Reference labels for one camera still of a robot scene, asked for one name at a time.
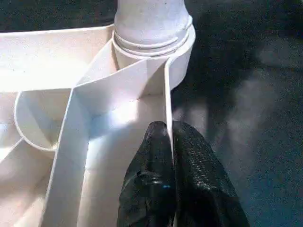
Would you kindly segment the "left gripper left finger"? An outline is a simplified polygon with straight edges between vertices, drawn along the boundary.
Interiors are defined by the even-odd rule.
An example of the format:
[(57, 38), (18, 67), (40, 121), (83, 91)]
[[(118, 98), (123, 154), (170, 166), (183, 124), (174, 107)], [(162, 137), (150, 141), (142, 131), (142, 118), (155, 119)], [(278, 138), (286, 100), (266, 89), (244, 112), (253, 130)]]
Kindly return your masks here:
[(171, 227), (176, 211), (175, 172), (164, 122), (149, 124), (130, 162), (119, 196), (118, 227)]

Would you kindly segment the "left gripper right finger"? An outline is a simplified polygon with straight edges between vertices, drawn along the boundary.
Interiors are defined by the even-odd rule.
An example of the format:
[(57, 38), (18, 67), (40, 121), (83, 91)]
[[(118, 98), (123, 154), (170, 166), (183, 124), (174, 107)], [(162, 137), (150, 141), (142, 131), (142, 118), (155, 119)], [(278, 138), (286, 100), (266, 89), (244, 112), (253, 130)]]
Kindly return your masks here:
[(234, 186), (202, 134), (174, 121), (173, 139), (177, 226), (248, 227)]

